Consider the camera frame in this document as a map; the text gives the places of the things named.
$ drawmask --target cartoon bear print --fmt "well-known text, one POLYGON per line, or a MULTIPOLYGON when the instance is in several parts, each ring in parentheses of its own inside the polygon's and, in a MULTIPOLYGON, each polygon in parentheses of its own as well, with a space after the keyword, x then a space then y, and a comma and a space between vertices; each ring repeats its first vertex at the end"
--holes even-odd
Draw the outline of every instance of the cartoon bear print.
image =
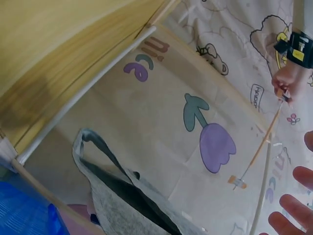
POLYGON ((228 75, 228 66, 216 52, 213 44, 208 43, 204 47, 197 46, 197 53, 206 59, 221 75, 228 75))
MULTIPOLYGON (((286 55, 279 54, 274 45, 279 40, 287 41, 291 34, 291 24, 287 24, 276 15, 265 17, 260 29, 254 30, 250 34, 250 42, 253 47, 267 61, 268 69, 273 76, 287 63, 286 55)), ((313 73, 308 80, 308 84, 313 87, 313 73)))
POLYGON ((201 5, 210 11, 223 11, 227 6, 225 0, 200 0, 201 5))

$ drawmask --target wooden pole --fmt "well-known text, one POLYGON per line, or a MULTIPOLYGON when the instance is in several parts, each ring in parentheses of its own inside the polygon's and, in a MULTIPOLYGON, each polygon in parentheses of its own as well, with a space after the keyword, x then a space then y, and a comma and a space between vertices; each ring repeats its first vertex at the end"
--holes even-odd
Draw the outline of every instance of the wooden pole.
POLYGON ((283 102, 280 104, 279 109, 277 110, 277 112, 276 112, 276 114, 275 114, 275 116, 274 116, 274 118, 273 118, 273 121, 272 121, 272 123, 270 124, 270 126, 269 126, 269 128, 268 128, 268 131, 266 132, 266 134, 265 134, 265 136, 264 136, 264 138, 263 138, 263 140, 262 140, 262 142, 261 142, 261 144, 260 144, 258 150, 256 150, 256 152, 255 152, 255 154, 254 154, 254 156, 253 156, 253 158, 252 158, 252 160, 251 160, 249 166, 252 166, 252 165, 253 165, 253 163, 255 162, 256 158, 258 157, 258 155, 259 155, 259 153, 260 153, 260 151, 261 151, 261 149, 262 149, 264 143, 265 143, 266 140, 268 139, 269 134, 271 133, 271 131, 272 131, 272 129, 273 129, 273 126, 274 126, 276 120, 277 120, 278 117, 279 117, 279 113, 280 113, 280 110, 281 110, 281 108, 282 108, 282 104, 283 104, 283 102))
POLYGON ((52 192, 47 190, 41 183, 39 183, 39 181, 37 181, 16 159, 13 159, 11 164, 15 168, 15 170, 35 188, 37 192, 39 192, 49 202, 54 204, 59 210, 66 213, 67 216, 75 221, 77 224, 94 233, 94 235, 106 235, 101 227, 86 220, 79 213, 71 209, 68 205, 64 204, 58 198, 56 198, 52 192))

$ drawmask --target purple tulip print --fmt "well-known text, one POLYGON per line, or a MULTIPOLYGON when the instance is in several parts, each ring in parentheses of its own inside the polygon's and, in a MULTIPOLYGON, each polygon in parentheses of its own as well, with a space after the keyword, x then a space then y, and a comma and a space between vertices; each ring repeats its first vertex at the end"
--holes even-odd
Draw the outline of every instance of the purple tulip print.
POLYGON ((211 123, 201 131, 200 153, 205 167, 217 173, 221 165, 228 163, 229 155, 236 154, 236 145, 221 125, 211 123))
POLYGON ((218 173, 221 165, 228 163, 230 154, 236 154, 236 145, 230 134, 219 124, 207 124, 200 109, 209 110, 209 105, 197 96, 185 94, 184 124, 187 131, 193 131, 195 120, 202 126, 200 153, 203 164, 211 173, 218 173))

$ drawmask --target wrist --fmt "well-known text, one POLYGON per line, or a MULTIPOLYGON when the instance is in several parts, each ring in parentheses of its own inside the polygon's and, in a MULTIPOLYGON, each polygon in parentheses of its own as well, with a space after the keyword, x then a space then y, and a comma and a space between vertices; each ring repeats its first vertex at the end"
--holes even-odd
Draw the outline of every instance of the wrist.
POLYGON ((313 69, 307 69, 290 60, 287 60, 286 69, 292 77, 296 77, 300 80, 308 80, 313 72, 313 69))

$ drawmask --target gray felt bag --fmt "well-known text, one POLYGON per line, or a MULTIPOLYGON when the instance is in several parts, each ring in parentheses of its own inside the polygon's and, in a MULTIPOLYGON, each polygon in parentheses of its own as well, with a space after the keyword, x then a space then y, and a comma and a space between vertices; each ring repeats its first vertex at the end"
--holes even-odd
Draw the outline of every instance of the gray felt bag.
POLYGON ((96 213, 107 235, 204 235, 138 172, 123 168, 94 131, 79 131, 73 144, 73 157, 90 181, 96 213), (109 157, 119 174, 84 160, 84 142, 89 141, 109 157))

